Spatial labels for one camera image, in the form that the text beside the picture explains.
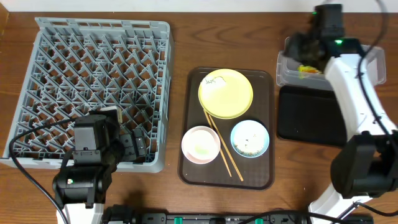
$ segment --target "wood grain surface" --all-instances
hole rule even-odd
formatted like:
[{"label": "wood grain surface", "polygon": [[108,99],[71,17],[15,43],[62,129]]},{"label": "wood grain surface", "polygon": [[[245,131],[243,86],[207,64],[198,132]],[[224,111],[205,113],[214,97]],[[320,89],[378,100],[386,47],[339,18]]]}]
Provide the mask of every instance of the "wood grain surface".
[{"label": "wood grain surface", "polygon": [[7,9],[0,3],[0,41],[2,39],[4,29],[6,28],[8,15],[9,13]]},{"label": "wood grain surface", "polygon": [[[284,39],[305,29],[302,13],[10,13],[0,46],[0,153],[25,77],[33,42],[39,28],[34,17],[80,17],[167,21],[175,39],[174,74],[170,91],[169,134],[166,165],[158,174],[114,173],[106,206],[133,205],[172,213],[259,213],[274,208],[305,209],[330,183],[330,163],[335,147],[286,141],[275,137],[275,182],[265,191],[196,187],[177,175],[182,139],[187,75],[195,67],[256,69],[275,79],[277,54]],[[377,14],[345,15],[348,36],[369,44],[379,32]],[[391,120],[398,123],[398,15],[392,14],[389,32],[380,44],[386,51],[387,82],[377,93]],[[277,102],[279,88],[275,88]],[[52,192],[57,170],[29,172]],[[398,193],[387,193],[369,204],[383,211],[397,208]],[[22,174],[0,164],[0,222],[55,223],[55,209]],[[377,224],[397,223],[398,218],[374,215]]]}]

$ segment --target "chopsticks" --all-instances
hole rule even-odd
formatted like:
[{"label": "chopsticks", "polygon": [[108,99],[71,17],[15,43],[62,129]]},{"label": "chopsticks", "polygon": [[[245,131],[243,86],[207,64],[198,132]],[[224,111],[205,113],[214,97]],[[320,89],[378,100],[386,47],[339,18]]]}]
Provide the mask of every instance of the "chopsticks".
[{"label": "chopsticks", "polygon": [[[213,118],[211,117],[210,114],[208,114],[205,110],[203,110],[203,111],[205,112],[205,116],[206,116],[207,121],[209,122],[210,128],[212,128],[212,126],[214,126],[214,129],[216,129],[216,132],[217,132],[218,136],[220,137],[221,142],[223,143],[223,146],[224,146],[224,148],[225,148],[226,153],[227,153],[228,156],[229,156],[229,159],[231,159],[232,165],[234,166],[236,173],[238,174],[238,176],[239,176],[239,178],[241,179],[241,181],[243,181],[243,177],[242,177],[242,175],[241,175],[241,173],[240,173],[238,167],[236,166],[235,161],[234,161],[234,159],[233,159],[232,156],[231,156],[231,153],[229,153],[229,150],[228,150],[228,148],[226,147],[226,144],[225,144],[225,142],[224,142],[224,139],[223,139],[221,133],[218,131],[218,128],[217,128],[217,126],[216,126],[216,123],[213,121]],[[231,171],[229,171],[228,164],[226,163],[226,160],[225,160],[223,151],[222,151],[221,149],[220,149],[220,152],[221,152],[221,156],[223,157],[225,166],[226,166],[227,169],[228,169],[229,176],[232,177]]]},{"label": "chopsticks", "polygon": [[[210,115],[209,115],[205,110],[203,110],[203,111],[205,112],[205,116],[206,116],[207,122],[209,123],[210,128],[211,128],[211,129],[214,129],[214,128],[213,128],[213,125],[211,124],[211,121],[210,121],[210,119],[209,119],[209,116],[210,116]],[[223,158],[223,160],[224,160],[225,167],[226,167],[226,169],[228,170],[229,176],[232,177],[231,171],[229,170],[228,163],[226,162],[226,159],[225,159],[223,150],[222,150],[221,148],[220,148],[220,153],[221,153],[221,156],[222,156],[222,158]]]}]

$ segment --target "black mat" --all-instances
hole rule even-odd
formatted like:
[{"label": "black mat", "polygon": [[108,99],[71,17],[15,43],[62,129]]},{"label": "black mat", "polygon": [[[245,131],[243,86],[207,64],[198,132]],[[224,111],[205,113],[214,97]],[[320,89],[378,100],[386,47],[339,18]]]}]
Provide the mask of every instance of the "black mat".
[{"label": "black mat", "polygon": [[[183,133],[195,126],[209,126],[198,99],[198,89],[202,79],[217,68],[196,68],[191,71],[188,79],[187,102]],[[240,189],[264,190],[274,181],[274,81],[272,77],[262,71],[237,70],[250,81],[253,88],[253,101],[250,108],[235,119],[213,118],[228,149],[244,179],[241,181],[232,163],[225,153],[232,177],[229,176],[225,164],[218,154],[217,158],[208,164],[198,165],[190,162],[180,150],[178,175],[187,184],[209,185],[216,187],[234,187]],[[232,148],[229,139],[233,127],[240,121],[255,120],[263,124],[268,130],[270,143],[268,150],[257,158],[240,156]]]},{"label": "black mat", "polygon": [[346,129],[332,91],[283,86],[279,91],[278,136],[344,146]]}]

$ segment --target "white bowl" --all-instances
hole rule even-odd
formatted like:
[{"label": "white bowl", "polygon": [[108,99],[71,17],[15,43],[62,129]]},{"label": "white bowl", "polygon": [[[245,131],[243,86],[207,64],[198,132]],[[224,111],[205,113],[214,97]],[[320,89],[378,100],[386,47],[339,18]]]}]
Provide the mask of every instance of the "white bowl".
[{"label": "white bowl", "polygon": [[[209,147],[208,154],[200,154],[195,150],[198,144],[200,145],[201,143],[206,143]],[[220,153],[220,147],[220,138],[217,133],[206,126],[196,126],[189,129],[184,134],[181,142],[182,153],[189,161],[195,164],[206,164],[213,161],[217,157],[218,153]]]}]

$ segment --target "gray plastic dish rack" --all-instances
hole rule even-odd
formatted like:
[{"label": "gray plastic dish rack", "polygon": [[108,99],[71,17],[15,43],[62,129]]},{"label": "gray plastic dish rack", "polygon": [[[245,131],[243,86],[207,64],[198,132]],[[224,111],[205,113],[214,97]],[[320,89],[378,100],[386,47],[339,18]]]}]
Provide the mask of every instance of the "gray plastic dish rack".
[{"label": "gray plastic dish rack", "polygon": [[[118,171],[159,172],[164,167],[174,41],[166,22],[36,18],[34,42],[7,142],[25,130],[118,106],[121,134],[140,128],[147,155],[121,162]],[[26,168],[58,169],[74,147],[73,123],[16,141]],[[0,162],[14,166],[8,144]]]}]

